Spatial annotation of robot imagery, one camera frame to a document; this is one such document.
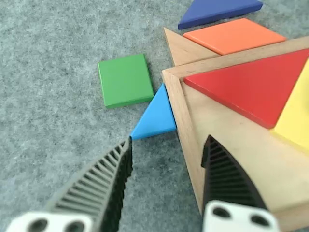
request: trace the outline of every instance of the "tangram piece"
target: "tangram piece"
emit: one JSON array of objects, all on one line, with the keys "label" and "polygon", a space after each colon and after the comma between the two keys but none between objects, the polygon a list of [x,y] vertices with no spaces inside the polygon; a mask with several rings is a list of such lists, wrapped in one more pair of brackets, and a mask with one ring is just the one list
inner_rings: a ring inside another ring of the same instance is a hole
[{"label": "tangram piece", "polygon": [[106,108],[150,101],[154,96],[143,54],[98,63]]},{"label": "tangram piece", "polygon": [[185,29],[258,11],[257,0],[194,0],[181,18],[178,29]]},{"label": "tangram piece", "polygon": [[133,140],[142,139],[176,129],[176,124],[169,98],[162,84],[140,121],[133,130],[131,137]]},{"label": "tangram piece", "polygon": [[183,36],[220,55],[274,44],[286,39],[246,18],[190,31]]},{"label": "tangram piece", "polygon": [[305,65],[309,49],[189,76],[184,82],[271,129]]},{"label": "tangram piece", "polygon": [[164,28],[174,66],[219,56],[217,53]]},{"label": "tangram piece", "polygon": [[309,152],[309,59],[273,131]]}]

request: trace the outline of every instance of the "green block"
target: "green block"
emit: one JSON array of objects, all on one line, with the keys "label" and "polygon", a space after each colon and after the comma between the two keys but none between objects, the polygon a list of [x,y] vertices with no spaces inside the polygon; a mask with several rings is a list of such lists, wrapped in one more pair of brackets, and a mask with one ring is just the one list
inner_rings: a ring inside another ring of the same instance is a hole
[{"label": "green block", "polygon": [[98,63],[106,108],[150,101],[154,96],[143,54]]}]

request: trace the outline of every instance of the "red block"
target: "red block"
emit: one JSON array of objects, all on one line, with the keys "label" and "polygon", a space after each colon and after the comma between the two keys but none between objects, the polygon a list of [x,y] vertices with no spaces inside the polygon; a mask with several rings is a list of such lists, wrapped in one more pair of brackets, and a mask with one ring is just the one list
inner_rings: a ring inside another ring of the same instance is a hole
[{"label": "red block", "polygon": [[309,49],[186,77],[184,82],[263,127],[275,127]]}]

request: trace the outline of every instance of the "blue block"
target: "blue block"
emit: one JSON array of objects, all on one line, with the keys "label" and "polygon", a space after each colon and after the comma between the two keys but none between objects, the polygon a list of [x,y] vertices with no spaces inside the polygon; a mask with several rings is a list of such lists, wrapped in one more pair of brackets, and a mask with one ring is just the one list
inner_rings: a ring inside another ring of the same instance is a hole
[{"label": "blue block", "polygon": [[257,0],[194,0],[178,24],[186,29],[258,11],[263,4]]},{"label": "blue block", "polygon": [[137,140],[175,129],[176,124],[169,97],[165,85],[162,84],[131,133],[131,137],[132,140]]}]

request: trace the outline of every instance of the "wooden frame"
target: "wooden frame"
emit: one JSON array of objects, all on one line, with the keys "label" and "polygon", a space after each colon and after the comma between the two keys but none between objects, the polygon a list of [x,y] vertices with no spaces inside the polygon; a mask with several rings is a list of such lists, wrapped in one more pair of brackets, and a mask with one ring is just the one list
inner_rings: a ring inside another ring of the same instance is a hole
[{"label": "wooden frame", "polygon": [[242,165],[284,231],[309,226],[309,156],[183,82],[189,75],[306,48],[309,36],[162,71],[200,211],[205,174],[202,148],[211,134]]}]

